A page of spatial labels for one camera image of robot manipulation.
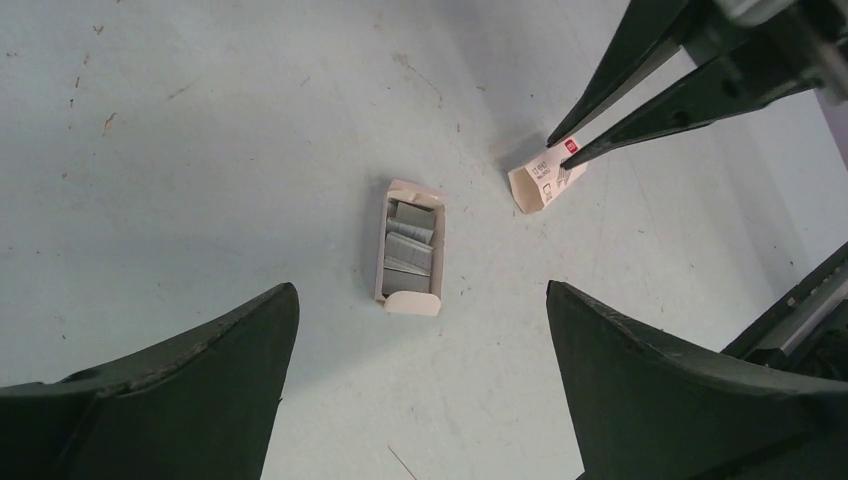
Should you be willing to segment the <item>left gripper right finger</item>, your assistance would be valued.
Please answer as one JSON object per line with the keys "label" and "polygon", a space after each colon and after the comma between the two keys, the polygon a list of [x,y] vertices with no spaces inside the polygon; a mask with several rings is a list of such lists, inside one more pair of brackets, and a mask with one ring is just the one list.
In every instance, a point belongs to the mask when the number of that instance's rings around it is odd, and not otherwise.
{"label": "left gripper right finger", "polygon": [[570,284],[547,316],[586,479],[843,479],[847,386],[752,364]]}

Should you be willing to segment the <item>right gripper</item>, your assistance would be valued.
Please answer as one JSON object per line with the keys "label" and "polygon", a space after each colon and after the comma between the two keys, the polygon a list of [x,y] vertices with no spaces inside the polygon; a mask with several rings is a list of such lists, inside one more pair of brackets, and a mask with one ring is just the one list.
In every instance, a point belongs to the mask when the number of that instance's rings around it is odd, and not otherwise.
{"label": "right gripper", "polygon": [[812,89],[824,91],[834,104],[847,101],[845,1],[632,0],[588,85],[547,145],[604,113],[682,44],[698,66],[589,141],[562,168]]}

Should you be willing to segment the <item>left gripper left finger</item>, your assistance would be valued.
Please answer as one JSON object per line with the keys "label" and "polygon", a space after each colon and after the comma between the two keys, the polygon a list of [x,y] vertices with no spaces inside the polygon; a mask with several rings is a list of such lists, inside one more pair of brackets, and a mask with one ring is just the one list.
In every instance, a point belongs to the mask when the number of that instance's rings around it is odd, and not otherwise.
{"label": "left gripper left finger", "polygon": [[298,325],[294,285],[55,383],[1,391],[5,479],[257,479]]}

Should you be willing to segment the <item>staple box tray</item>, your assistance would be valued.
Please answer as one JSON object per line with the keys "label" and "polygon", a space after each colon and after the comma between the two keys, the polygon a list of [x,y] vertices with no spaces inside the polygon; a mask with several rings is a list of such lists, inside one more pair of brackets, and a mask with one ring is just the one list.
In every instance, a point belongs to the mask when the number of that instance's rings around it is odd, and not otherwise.
{"label": "staple box tray", "polygon": [[437,316],[445,256],[443,195],[393,180],[381,208],[375,301],[389,313]]}

